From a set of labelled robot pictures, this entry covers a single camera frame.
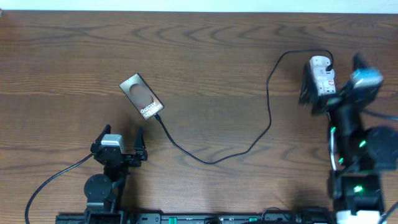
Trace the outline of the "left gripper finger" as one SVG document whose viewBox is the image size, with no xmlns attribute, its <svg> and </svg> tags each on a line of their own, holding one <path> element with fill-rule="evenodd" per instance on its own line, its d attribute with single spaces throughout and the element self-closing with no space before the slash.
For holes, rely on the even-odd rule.
<svg viewBox="0 0 398 224">
<path fill-rule="evenodd" d="M 107 124 L 105 126 L 105 128 L 103 129 L 103 131 L 101 132 L 101 134 L 94 140 L 94 142 L 92 143 L 92 148 L 97 148 L 101 145 L 101 141 L 104 138 L 104 136 L 106 134 L 110 134 L 111 133 L 111 126 L 109 124 Z"/>
<path fill-rule="evenodd" d="M 143 135 L 143 128 L 139 127 L 137 130 L 136 138 L 133 145 L 134 150 L 138 154 L 145 154 L 146 153 L 146 146 L 144 143 L 144 135 Z"/>
</svg>

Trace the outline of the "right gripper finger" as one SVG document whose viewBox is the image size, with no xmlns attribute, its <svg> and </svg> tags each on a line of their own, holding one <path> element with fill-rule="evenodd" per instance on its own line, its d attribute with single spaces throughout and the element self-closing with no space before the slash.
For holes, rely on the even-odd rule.
<svg viewBox="0 0 398 224">
<path fill-rule="evenodd" d="M 299 96 L 299 104 L 313 106 L 318 101 L 317 84 L 313 80 L 313 73 L 310 62 L 307 62 L 303 68 L 303 82 Z"/>
<path fill-rule="evenodd" d="M 369 65 L 365 59 L 363 59 L 362 55 L 357 52 L 353 56 L 353 71 L 363 70 L 369 68 Z"/>
</svg>

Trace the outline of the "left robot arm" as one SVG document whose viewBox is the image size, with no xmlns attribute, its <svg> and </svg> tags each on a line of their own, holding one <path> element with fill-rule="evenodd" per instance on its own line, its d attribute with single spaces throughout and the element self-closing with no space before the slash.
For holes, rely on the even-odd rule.
<svg viewBox="0 0 398 224">
<path fill-rule="evenodd" d="M 129 212 L 121 208 L 121 200 L 129 169 L 140 167 L 148 158 L 142 128 L 137 131 L 133 149 L 134 154 L 124 152 L 123 137 L 112 134 L 110 125 L 106 125 L 92 143 L 90 151 L 104 169 L 102 174 L 91 176 L 85 183 L 85 223 L 131 222 Z"/>
</svg>

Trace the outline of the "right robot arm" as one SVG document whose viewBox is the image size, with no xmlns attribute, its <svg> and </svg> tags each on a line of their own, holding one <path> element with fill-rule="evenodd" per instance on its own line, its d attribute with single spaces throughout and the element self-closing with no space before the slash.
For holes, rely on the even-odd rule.
<svg viewBox="0 0 398 224">
<path fill-rule="evenodd" d="M 304 66 L 299 98 L 313 115 L 328 116 L 331 172 L 328 190 L 336 223 L 386 223 L 394 205 L 385 210 L 381 185 L 384 171 L 397 170 L 397 130 L 364 128 L 361 113 L 377 97 L 384 77 L 359 54 L 353 57 L 348 82 L 337 89 L 332 61 L 312 57 Z"/>
</svg>

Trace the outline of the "Galaxy smartphone bronze screen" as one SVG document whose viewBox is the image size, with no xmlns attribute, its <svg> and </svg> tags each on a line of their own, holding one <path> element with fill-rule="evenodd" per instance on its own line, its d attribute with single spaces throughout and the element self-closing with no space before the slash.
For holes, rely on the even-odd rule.
<svg viewBox="0 0 398 224">
<path fill-rule="evenodd" d="M 139 73 L 122 82 L 119 87 L 145 120 L 164 109 L 164 104 Z"/>
</svg>

